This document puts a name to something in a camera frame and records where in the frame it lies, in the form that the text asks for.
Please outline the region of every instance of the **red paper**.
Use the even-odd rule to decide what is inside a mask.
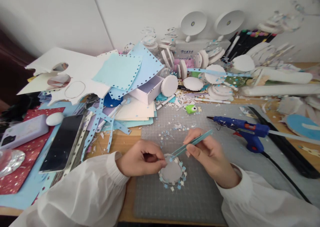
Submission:
[[[63,112],[63,110],[64,108],[28,110],[23,122],[42,114],[51,115],[56,112]],[[53,129],[54,126],[49,126],[48,133],[15,148],[23,151],[26,156],[18,169],[0,179],[0,195],[16,194],[20,190]]]

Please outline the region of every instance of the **white mouse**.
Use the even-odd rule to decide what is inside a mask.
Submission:
[[[53,113],[47,117],[46,123],[49,126],[55,126],[60,124],[63,118],[64,118],[63,113],[61,112]]]

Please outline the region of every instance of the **blue glue gun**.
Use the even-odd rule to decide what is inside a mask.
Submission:
[[[264,148],[259,137],[266,137],[269,133],[269,126],[262,124],[250,124],[245,120],[232,119],[228,117],[215,116],[207,117],[221,126],[235,130],[234,135],[245,138],[248,142],[247,149],[253,153],[261,153]]]

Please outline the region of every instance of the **white cloth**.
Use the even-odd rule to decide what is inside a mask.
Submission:
[[[119,152],[86,160],[26,209],[11,226],[114,226],[128,178],[116,166]],[[229,227],[320,226],[320,210],[275,190],[261,176],[238,169],[232,189],[218,186]]]

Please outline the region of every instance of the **desk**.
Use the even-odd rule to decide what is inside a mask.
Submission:
[[[314,63],[299,63],[296,64],[297,67],[310,67],[313,66]],[[258,106],[261,106],[266,101],[261,100],[245,100],[245,99],[235,99],[232,104],[255,104]],[[280,131],[288,134],[293,134],[292,131],[290,131],[283,123],[279,122],[279,120],[282,119],[282,115],[280,115],[277,111],[267,111],[267,116],[272,121],[273,125]],[[110,152],[119,151],[122,154],[125,154],[130,147],[137,142],[141,137],[141,129],[139,130],[138,127],[130,128],[132,130],[130,135],[126,135],[122,133],[119,130],[116,130],[113,133],[113,139],[112,144],[110,148]],[[303,145],[305,147],[308,147],[310,149],[315,149],[320,151],[320,146],[315,144],[306,143],[299,140],[293,140],[288,139],[289,142],[303,155],[303,157],[306,158],[319,172],[320,172],[320,161],[319,158],[307,153],[304,150],[301,150],[298,148],[298,146]],[[106,154],[106,152],[103,151],[108,145],[109,136],[106,135],[104,139],[102,139],[101,136],[96,140],[95,144],[93,146],[96,146],[96,151],[91,152],[87,155],[87,158],[92,158],[95,156],[99,156],[102,154]],[[136,178],[131,178],[126,187],[126,196],[123,203],[123,208],[121,210],[119,221],[125,221],[125,222],[141,222],[141,223],[166,223],[166,224],[195,224],[195,225],[208,225],[208,224],[201,224],[201,223],[193,223],[193,222],[181,222],[181,221],[164,221],[164,220],[156,220],[156,219],[139,219],[135,218],[133,215],[133,207],[134,207],[134,199],[135,199],[135,187],[136,187]],[[0,215],[14,215],[18,216],[22,213],[22,210],[17,210],[13,208],[7,208],[7,207],[0,207]]]

